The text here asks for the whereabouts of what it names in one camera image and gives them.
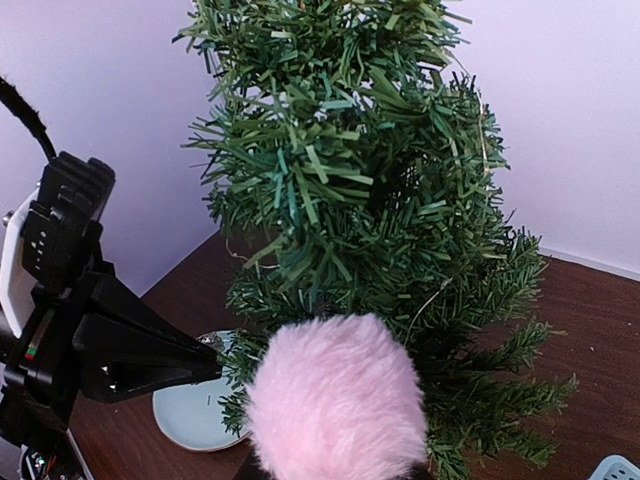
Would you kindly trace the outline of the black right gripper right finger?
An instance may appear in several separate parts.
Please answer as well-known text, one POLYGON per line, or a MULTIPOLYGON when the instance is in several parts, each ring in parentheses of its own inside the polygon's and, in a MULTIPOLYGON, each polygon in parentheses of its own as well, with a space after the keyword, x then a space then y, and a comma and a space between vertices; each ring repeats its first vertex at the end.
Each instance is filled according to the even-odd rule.
POLYGON ((425 462, 413 462, 404 475, 405 480, 432 480, 433 477, 429 472, 425 462))

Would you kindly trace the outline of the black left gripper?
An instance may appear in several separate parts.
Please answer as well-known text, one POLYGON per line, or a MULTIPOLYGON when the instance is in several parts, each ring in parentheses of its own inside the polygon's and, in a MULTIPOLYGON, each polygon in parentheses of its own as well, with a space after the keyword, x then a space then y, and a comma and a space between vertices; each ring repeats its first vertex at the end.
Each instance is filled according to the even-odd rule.
POLYGON ((101 261, 69 296, 49 292, 43 273, 5 268, 1 297, 11 347, 1 388, 1 437, 54 450, 79 394, 116 403, 221 377, 217 352, 165 321, 101 261))

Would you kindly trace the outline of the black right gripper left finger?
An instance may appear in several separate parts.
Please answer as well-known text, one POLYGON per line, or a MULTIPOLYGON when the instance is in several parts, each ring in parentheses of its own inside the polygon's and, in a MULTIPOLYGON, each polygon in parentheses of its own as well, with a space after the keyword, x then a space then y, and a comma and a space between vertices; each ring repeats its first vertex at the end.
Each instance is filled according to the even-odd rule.
POLYGON ((250 452, 238 471, 234 475, 234 480, 271 480, 271 475, 260 465, 254 452, 250 452))

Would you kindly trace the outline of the pink pompom ornament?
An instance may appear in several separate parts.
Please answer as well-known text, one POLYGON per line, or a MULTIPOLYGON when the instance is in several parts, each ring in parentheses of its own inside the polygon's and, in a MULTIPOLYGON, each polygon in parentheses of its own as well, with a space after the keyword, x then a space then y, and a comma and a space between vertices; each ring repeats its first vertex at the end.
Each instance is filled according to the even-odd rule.
POLYGON ((374 314, 281 327, 246 393, 251 444, 273 479, 404 479, 426 460, 418 374, 374 314))

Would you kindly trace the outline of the small green christmas tree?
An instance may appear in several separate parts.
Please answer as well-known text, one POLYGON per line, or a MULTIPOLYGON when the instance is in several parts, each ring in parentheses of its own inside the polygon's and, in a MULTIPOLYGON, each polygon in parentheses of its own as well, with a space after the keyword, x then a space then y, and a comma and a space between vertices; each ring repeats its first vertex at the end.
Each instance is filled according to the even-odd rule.
POLYGON ((527 314, 545 264, 501 211, 500 130, 452 66, 459 23, 443 1, 199 1, 179 31, 216 80, 189 140, 209 154, 209 210, 250 246, 227 294, 246 320, 228 430, 277 328, 373 313, 416 363, 438 478, 553 455, 524 420, 576 382, 521 376, 551 332, 527 314))

